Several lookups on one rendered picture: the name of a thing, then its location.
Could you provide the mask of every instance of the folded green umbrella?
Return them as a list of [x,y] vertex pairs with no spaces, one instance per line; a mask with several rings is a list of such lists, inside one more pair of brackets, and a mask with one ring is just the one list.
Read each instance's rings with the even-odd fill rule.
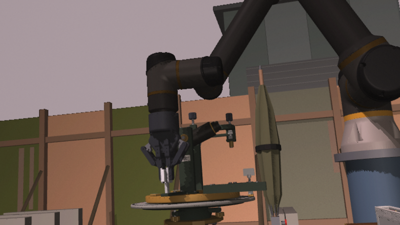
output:
[[267,204],[267,216],[279,216],[279,203],[282,197],[280,177],[280,142],[274,108],[264,85],[263,72],[259,69],[260,86],[256,100],[256,151],[261,181],[267,183],[263,191]]

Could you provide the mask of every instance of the sky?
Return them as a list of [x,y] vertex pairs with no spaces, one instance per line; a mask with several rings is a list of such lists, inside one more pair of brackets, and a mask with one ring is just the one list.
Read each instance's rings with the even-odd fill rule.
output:
[[147,57],[209,56],[222,36],[213,6],[236,2],[0,1],[0,121],[147,105]]

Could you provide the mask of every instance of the blue cylinder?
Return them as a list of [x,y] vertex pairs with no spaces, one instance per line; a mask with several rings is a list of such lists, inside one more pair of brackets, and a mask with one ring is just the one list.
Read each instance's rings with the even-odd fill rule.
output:
[[346,161],[354,223],[376,223],[375,206],[400,208],[400,157]]

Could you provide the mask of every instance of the black strap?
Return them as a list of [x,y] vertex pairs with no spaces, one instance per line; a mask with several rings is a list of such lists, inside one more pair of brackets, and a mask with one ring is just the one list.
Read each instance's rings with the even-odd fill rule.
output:
[[256,146],[256,152],[264,151],[264,150],[282,150],[279,144],[268,144],[268,145],[259,145]]

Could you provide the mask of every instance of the white box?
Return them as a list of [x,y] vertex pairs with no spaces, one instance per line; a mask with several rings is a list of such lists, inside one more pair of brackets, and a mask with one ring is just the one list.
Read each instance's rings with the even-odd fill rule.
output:
[[288,225],[299,225],[299,218],[297,216],[296,210],[294,210],[293,207],[282,207],[279,208],[279,220],[281,222],[281,225],[284,225],[285,223],[285,215],[286,215],[286,221]]
[[375,206],[378,225],[400,225],[400,208]]
[[0,219],[0,225],[32,225],[32,217]]
[[82,208],[79,209],[56,209],[29,212],[4,213],[4,215],[25,215],[33,213],[60,213],[60,225],[82,225]]
[[60,225],[60,213],[27,213],[22,215],[2,215],[0,219],[32,217],[32,225]]

